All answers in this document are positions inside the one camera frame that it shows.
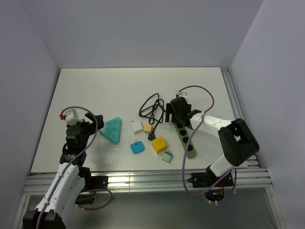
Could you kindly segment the white charger plug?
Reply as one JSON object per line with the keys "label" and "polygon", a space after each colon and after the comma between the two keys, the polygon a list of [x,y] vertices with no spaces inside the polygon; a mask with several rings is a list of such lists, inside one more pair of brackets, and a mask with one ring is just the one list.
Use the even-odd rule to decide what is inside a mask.
{"label": "white charger plug", "polygon": [[143,131],[143,126],[140,121],[132,121],[131,127],[134,134],[138,134]]}

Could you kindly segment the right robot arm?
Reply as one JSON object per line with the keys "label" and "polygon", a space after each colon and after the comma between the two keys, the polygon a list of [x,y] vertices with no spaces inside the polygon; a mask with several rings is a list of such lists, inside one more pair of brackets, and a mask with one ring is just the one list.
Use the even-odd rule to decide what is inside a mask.
{"label": "right robot arm", "polygon": [[219,138],[223,154],[209,165],[205,172],[188,179],[193,187],[217,186],[222,179],[229,179],[232,169],[240,166],[260,150],[260,146],[246,122],[237,118],[225,120],[207,115],[187,103],[184,97],[176,97],[166,105],[165,121],[172,122],[187,154],[193,151],[191,145],[194,132],[200,130]]}

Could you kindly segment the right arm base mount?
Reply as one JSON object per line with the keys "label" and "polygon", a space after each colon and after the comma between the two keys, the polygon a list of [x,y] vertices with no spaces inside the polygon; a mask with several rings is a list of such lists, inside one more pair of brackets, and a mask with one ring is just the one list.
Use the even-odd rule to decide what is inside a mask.
{"label": "right arm base mount", "polygon": [[234,169],[234,177],[232,171],[225,173],[225,176],[214,176],[211,172],[191,173],[191,177],[187,179],[193,188],[207,188],[204,191],[204,198],[209,204],[219,204],[226,201],[235,193],[237,183],[237,172]]}

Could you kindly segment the green power strip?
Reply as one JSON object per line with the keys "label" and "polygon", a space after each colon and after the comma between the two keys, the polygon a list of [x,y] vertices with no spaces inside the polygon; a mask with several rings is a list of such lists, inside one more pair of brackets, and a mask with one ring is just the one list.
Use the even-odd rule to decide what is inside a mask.
{"label": "green power strip", "polygon": [[190,142],[189,146],[187,146],[187,143],[189,141],[189,134],[188,132],[186,131],[186,128],[183,127],[180,123],[174,123],[174,127],[175,127],[175,130],[177,132],[177,135],[180,139],[180,142],[183,146],[183,149],[187,149],[187,154],[186,154],[186,157],[188,159],[193,159],[197,156],[197,152],[192,144],[192,142]]}

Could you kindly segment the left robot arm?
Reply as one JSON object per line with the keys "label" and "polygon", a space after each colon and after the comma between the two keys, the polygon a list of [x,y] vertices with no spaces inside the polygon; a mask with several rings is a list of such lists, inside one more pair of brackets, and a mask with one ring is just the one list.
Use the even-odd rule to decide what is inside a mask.
{"label": "left robot arm", "polygon": [[67,125],[66,143],[62,148],[59,169],[47,193],[34,210],[27,210],[22,219],[25,229],[64,229],[69,210],[82,190],[92,187],[93,179],[84,167],[90,136],[96,137],[104,127],[103,116],[86,113],[89,121],[79,119],[69,110],[60,118]]}

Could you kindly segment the small orange plug adapter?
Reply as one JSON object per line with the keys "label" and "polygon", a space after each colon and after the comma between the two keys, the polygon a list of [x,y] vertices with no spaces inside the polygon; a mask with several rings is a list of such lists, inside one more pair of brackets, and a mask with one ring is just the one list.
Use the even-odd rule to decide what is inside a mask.
{"label": "small orange plug adapter", "polygon": [[153,130],[153,126],[151,124],[146,124],[143,128],[143,131],[146,133],[146,134],[150,134]]}

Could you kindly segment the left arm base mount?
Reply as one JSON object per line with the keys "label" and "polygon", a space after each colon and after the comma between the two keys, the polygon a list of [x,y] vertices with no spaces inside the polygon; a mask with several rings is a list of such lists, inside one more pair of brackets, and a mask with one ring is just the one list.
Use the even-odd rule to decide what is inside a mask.
{"label": "left arm base mount", "polygon": [[75,200],[76,205],[91,205],[95,200],[93,189],[106,189],[108,186],[108,176],[92,176],[88,185],[80,192]]}

